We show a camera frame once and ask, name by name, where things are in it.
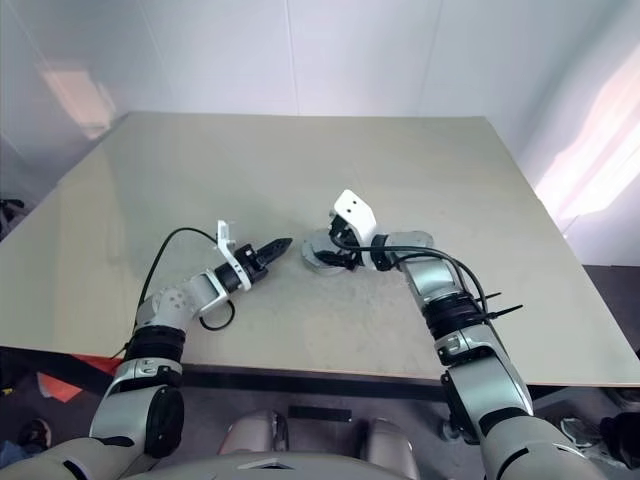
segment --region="white bracket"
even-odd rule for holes
[[[342,217],[349,224],[361,247],[371,246],[378,224],[367,202],[347,189],[336,200],[332,213]],[[370,254],[363,253],[362,261],[365,267],[376,270]]]
[[[227,260],[227,263],[231,265],[236,275],[238,275],[240,283],[242,284],[241,288],[246,292],[251,288],[251,280],[249,280],[242,265],[240,265],[240,262],[238,262],[236,257],[233,256],[233,252],[231,252],[230,248],[233,248],[235,244],[236,241],[231,238],[231,234],[229,233],[229,224],[224,220],[218,220],[218,250],[220,250]]]

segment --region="red object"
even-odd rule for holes
[[[95,357],[93,355],[73,356],[78,360],[82,360],[92,367],[98,368],[109,374],[114,374],[118,365],[122,363],[122,359],[120,358]],[[70,385],[49,375],[45,375],[44,373],[38,373],[38,383],[44,396],[53,397],[64,403],[68,402],[82,391],[81,388]]]

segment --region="table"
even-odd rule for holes
[[[388,231],[425,230],[480,277],[529,384],[639,386],[640,363],[482,118],[135,113],[0,244],[0,343],[113,355],[160,243],[219,218],[254,247],[295,242],[223,332],[193,325],[197,365],[434,380],[442,367],[397,272],[336,277],[300,259],[344,188]],[[195,235],[167,248],[150,292],[222,262]]]

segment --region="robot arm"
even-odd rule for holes
[[[527,386],[491,325],[513,309],[488,313],[486,301],[468,292],[461,264],[433,250],[430,235],[380,233],[371,208],[353,192],[346,190],[330,215],[334,248],[317,258],[404,273],[445,367],[452,418],[468,443],[480,444],[487,479],[604,478],[560,431],[533,416]]]
[[[147,298],[136,314],[123,362],[93,418],[89,438],[65,442],[5,469],[3,478],[114,480],[149,470],[179,445],[184,404],[178,389],[183,345],[194,318],[249,290],[267,275],[290,238],[231,253],[234,242],[218,223],[218,248],[226,263]]]

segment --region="dark floor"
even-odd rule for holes
[[[587,267],[587,272],[632,346],[640,348],[640,298],[636,294],[640,289],[640,268]],[[477,447],[447,444],[434,433],[440,420],[448,415],[444,404],[201,388],[185,388],[183,393],[186,418],[182,444],[161,465],[213,455],[228,426],[243,414],[263,408],[286,414],[290,405],[305,405],[349,409],[353,421],[290,419],[292,449],[352,454],[358,423],[383,417],[407,433],[424,479],[475,480],[484,475]],[[56,443],[85,435],[98,402],[99,398],[90,393],[82,393],[67,404],[45,399],[37,389],[35,377],[27,376],[14,394],[0,398],[0,440],[15,438],[21,423],[34,416],[42,416],[51,423]],[[618,412],[600,390],[576,389],[570,400],[538,413],[542,416],[578,413],[597,422]],[[611,479],[640,477],[638,472],[602,468]]]

